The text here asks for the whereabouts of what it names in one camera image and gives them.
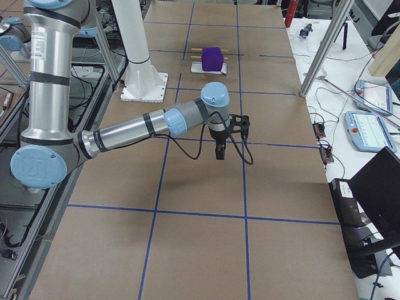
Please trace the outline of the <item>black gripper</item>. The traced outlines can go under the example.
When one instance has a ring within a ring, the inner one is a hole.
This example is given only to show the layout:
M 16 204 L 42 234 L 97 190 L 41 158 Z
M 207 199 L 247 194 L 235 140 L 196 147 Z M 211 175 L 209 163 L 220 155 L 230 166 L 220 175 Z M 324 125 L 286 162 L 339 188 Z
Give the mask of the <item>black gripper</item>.
M 229 131 L 226 129 L 216 131 L 209 128 L 211 137 L 216 141 L 215 154 L 217 160 L 225 160 L 226 139 L 229 137 Z

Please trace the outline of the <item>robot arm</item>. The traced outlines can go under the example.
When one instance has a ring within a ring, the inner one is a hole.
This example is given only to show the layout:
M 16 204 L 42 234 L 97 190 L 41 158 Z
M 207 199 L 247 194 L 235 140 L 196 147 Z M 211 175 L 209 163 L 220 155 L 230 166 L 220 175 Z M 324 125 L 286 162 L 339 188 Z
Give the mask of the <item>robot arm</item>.
M 26 1 L 31 25 L 29 124 L 12 155 L 12 175 L 23 185 L 47 189 L 99 153 L 130 146 L 165 131 L 172 136 L 206 124 L 213 138 L 232 123 L 229 94 L 220 82 L 206 84 L 201 95 L 93 131 L 68 129 L 73 38 L 96 22 L 93 1 Z

